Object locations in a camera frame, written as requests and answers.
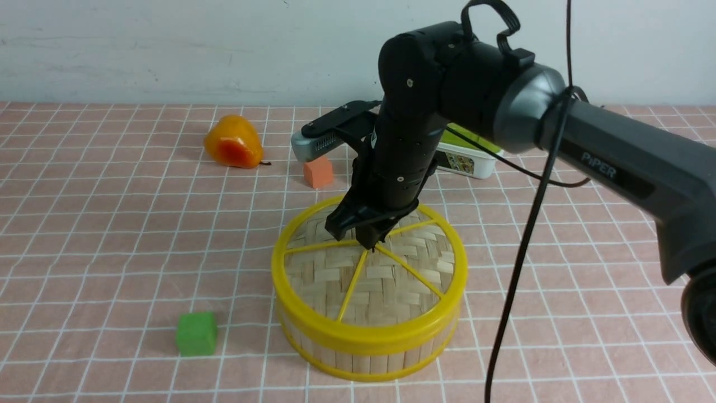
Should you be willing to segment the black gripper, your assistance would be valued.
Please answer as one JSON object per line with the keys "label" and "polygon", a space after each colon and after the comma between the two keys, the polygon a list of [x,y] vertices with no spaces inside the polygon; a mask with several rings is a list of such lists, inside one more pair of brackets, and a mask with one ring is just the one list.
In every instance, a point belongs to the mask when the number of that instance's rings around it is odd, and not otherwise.
{"label": "black gripper", "polygon": [[353,230],[366,250],[385,242],[417,209],[418,195],[435,170],[439,142],[439,129],[376,126],[356,158],[350,189],[326,219],[327,232],[343,240]]}

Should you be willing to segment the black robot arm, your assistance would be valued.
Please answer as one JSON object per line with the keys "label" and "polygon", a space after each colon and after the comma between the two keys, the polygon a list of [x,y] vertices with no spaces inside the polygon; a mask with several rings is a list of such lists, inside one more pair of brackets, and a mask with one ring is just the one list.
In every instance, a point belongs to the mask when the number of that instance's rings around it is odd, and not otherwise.
{"label": "black robot arm", "polygon": [[350,189],[326,220],[366,249],[418,205],[448,123],[513,154],[539,148],[654,219],[662,278],[690,281],[682,318],[714,361],[714,148],[566,92],[562,76],[526,49],[481,43],[445,21],[399,34],[379,52],[383,104],[360,134]]}

